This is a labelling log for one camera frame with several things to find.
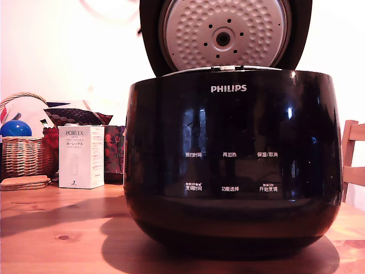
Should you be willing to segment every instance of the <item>rice cooker lid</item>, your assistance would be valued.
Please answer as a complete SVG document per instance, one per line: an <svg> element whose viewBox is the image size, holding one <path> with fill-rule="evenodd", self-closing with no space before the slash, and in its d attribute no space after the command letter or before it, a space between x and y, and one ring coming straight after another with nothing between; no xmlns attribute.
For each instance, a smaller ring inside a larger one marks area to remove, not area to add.
<svg viewBox="0 0 365 274"><path fill-rule="evenodd" d="M172 0L160 46L176 70L219 65L274 67L291 33L287 0Z"/></svg>
<svg viewBox="0 0 365 274"><path fill-rule="evenodd" d="M142 36L156 76L210 66L295 70L312 0L140 0Z"/></svg>

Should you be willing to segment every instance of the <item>basket handle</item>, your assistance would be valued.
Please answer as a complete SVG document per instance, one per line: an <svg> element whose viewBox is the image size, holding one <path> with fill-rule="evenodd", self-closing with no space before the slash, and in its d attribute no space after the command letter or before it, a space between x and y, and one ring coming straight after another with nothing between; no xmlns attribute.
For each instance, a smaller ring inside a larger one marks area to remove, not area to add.
<svg viewBox="0 0 365 274"><path fill-rule="evenodd" d="M0 113L3 111L5 105L8 104L8 102L10 102L16 98L20 98L20 97L33 97L33 98L39 99L43 103L47 104L45 98L43 98L42 96L39 96L39 95L37 95L35 93L31 93L31 92L20 92L20 93L12 94L9 97L5 98L3 101L1 101Z"/></svg>

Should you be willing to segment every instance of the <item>wooden chair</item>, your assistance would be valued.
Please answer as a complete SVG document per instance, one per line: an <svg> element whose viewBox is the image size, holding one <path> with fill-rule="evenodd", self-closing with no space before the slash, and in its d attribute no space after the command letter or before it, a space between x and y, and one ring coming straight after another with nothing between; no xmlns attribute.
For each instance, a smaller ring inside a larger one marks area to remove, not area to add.
<svg viewBox="0 0 365 274"><path fill-rule="evenodd" d="M358 121L347 120L343 129L343 197L346 202L348 184L365 186L365 167L351 167L354 155L355 141L365 141L365 124Z"/></svg>

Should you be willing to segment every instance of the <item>philips logo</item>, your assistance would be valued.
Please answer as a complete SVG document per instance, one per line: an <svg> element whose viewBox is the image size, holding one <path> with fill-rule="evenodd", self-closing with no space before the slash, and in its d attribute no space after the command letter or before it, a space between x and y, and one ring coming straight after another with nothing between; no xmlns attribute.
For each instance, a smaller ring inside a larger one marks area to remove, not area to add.
<svg viewBox="0 0 365 274"><path fill-rule="evenodd" d="M233 84L231 86L211 86L210 92L237 92L237 91L247 91L246 84Z"/></svg>

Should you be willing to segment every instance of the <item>wooden table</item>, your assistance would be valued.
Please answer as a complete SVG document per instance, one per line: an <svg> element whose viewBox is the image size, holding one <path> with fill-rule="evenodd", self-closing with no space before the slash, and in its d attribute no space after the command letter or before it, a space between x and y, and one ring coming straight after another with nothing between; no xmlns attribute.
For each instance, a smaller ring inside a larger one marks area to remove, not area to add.
<svg viewBox="0 0 365 274"><path fill-rule="evenodd" d="M325 237L291 258L168 254L136 226L123 187L1 192L1 273L365 273L365 212L343 204Z"/></svg>

